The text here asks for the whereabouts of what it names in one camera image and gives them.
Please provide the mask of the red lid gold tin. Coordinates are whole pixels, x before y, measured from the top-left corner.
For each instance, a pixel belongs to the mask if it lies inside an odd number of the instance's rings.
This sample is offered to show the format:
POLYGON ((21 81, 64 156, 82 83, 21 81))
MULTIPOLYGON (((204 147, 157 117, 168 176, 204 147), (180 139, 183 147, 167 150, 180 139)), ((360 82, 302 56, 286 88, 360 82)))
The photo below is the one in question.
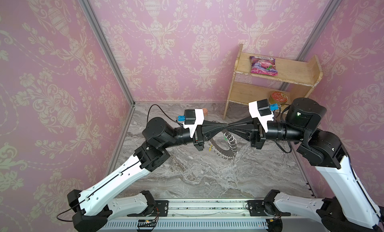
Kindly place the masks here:
POLYGON ((270 104, 283 104, 288 101, 288 96, 284 92, 274 91, 269 97, 270 104))

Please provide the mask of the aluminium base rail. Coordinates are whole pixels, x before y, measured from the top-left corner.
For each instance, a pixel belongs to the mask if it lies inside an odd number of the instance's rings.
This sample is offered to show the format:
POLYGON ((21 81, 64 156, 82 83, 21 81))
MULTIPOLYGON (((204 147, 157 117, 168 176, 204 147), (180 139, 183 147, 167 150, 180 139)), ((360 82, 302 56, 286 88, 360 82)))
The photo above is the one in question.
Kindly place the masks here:
MULTIPOLYGON (((293 197, 279 191, 271 191, 263 199, 266 217, 251 217, 246 209, 246 199, 172 199, 169 200, 168 216, 180 217, 187 226, 208 226, 207 220, 227 220, 227 226, 249 226, 251 220, 266 219, 267 224, 281 228, 282 218, 299 216, 321 224, 317 210, 321 207, 321 200, 293 197)), ((108 221, 127 217, 129 214, 150 212, 155 199, 148 191, 136 196, 104 200, 101 196, 91 196, 81 200, 77 198, 70 203, 74 210, 73 225, 79 232, 96 232, 108 221)))

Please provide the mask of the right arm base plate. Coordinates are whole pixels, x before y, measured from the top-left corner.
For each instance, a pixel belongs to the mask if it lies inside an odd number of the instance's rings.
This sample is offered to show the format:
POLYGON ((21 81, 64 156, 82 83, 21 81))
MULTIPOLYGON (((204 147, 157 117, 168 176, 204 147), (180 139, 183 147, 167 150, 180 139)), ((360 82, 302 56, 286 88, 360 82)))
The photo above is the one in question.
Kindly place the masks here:
POLYGON ((263 200, 248 200, 246 209, 251 217, 266 217, 269 215, 265 210, 263 200))

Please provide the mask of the wooden two-tier shelf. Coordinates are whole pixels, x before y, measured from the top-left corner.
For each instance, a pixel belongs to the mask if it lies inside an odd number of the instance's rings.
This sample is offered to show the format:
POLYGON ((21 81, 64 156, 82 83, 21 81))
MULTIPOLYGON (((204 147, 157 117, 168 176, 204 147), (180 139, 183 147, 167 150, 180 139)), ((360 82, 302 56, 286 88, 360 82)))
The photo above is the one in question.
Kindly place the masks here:
POLYGON ((309 62, 294 61, 277 58, 277 76, 268 76, 251 73, 251 53, 243 52, 243 44, 239 44, 239 51, 236 57, 233 77, 229 88, 223 118, 226 118, 229 103, 248 105, 249 102, 269 98, 275 90, 263 86, 256 86, 236 81, 236 76, 245 75, 268 79, 272 81, 291 84, 291 91, 286 92, 288 103, 299 97, 309 97, 316 86, 323 78, 323 70, 317 55, 314 55, 309 62))

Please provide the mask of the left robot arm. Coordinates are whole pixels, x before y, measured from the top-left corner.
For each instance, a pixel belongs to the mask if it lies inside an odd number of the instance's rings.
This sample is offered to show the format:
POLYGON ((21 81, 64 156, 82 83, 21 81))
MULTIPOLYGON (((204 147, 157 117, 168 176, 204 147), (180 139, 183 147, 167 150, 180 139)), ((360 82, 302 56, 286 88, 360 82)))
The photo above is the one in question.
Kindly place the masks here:
POLYGON ((127 187, 149 175, 170 158, 167 148, 193 144, 198 151, 205 142, 228 125, 206 121, 202 109, 189 109, 175 120, 173 128, 161 117, 148 120, 142 134, 145 141, 120 167, 86 190, 73 190, 67 199, 74 212, 70 222, 78 232, 97 232, 108 221, 124 216, 159 215, 157 203, 149 191, 117 198, 127 187))

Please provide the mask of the pink snack bag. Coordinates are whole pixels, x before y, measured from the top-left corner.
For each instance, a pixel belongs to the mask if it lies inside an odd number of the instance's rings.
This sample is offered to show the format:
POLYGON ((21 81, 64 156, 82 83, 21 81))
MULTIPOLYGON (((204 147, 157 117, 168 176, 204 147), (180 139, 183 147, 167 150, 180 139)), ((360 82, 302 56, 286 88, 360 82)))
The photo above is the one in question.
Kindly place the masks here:
POLYGON ((251 73, 277 76, 276 59, 264 56, 250 56, 251 73))

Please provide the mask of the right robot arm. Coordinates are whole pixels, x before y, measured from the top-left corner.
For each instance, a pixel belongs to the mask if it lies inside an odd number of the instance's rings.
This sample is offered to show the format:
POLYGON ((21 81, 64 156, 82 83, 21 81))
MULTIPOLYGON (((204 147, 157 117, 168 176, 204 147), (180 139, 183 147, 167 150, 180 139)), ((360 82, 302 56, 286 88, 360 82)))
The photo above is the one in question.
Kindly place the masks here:
POLYGON ((327 110, 310 98, 296 98, 278 122, 266 100, 249 104, 250 116, 231 123, 228 131, 261 149, 267 140, 299 143, 297 152, 323 176, 334 197, 308 199, 271 190, 264 198, 272 216, 296 214, 321 223, 330 232, 379 232, 383 207, 374 203, 352 168, 350 156, 338 136, 318 128, 327 110))

